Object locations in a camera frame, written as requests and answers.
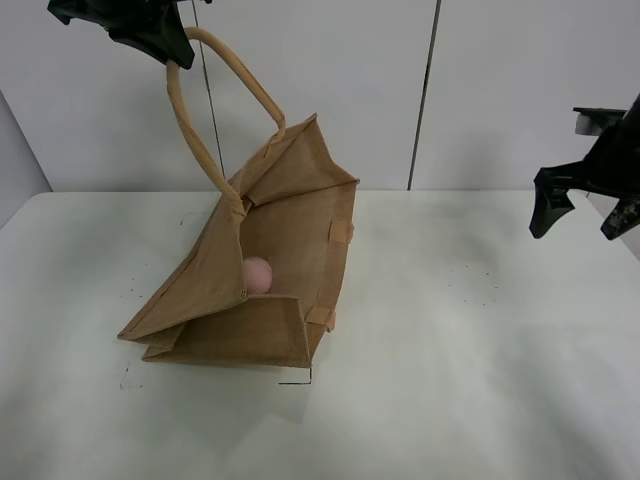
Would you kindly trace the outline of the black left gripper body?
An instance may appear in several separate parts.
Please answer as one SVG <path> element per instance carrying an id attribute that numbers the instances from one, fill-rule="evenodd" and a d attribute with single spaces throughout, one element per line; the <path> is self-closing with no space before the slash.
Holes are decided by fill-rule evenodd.
<path id="1" fill-rule="evenodd" d="M 51 0 L 47 10 L 65 25 L 72 19 L 96 23 L 106 29 L 142 30 L 178 24 L 174 1 Z"/>

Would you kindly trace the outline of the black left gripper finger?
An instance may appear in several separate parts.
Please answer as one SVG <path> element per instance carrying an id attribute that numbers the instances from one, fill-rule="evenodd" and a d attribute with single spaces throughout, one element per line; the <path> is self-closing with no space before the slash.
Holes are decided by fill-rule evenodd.
<path id="1" fill-rule="evenodd" d="M 108 29 L 109 37 L 117 43 L 133 47 L 162 64 L 172 61 L 190 69 L 194 51 L 186 35 L 179 14 L 144 14 L 133 22 Z"/>

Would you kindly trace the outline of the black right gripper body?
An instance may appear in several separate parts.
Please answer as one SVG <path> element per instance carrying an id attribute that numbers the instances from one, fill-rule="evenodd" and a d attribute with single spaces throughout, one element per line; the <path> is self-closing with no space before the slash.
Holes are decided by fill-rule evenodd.
<path id="1" fill-rule="evenodd" d="M 576 107 L 576 133 L 595 143 L 580 161 L 543 167 L 534 179 L 540 198 L 560 198 L 571 189 L 618 199 L 639 196 L 639 101 L 626 110 Z"/>

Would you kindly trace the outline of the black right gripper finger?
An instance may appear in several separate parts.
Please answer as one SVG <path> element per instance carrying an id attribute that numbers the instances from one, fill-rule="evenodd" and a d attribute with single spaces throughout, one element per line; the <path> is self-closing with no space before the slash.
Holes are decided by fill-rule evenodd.
<path id="1" fill-rule="evenodd" d="M 640 224 L 638 197 L 620 198 L 605 218 L 601 232 L 608 240 L 615 240 Z"/>
<path id="2" fill-rule="evenodd" d="M 532 236 L 542 238 L 558 220 L 574 209 L 568 189 L 536 184 L 534 210 L 529 225 Z"/>

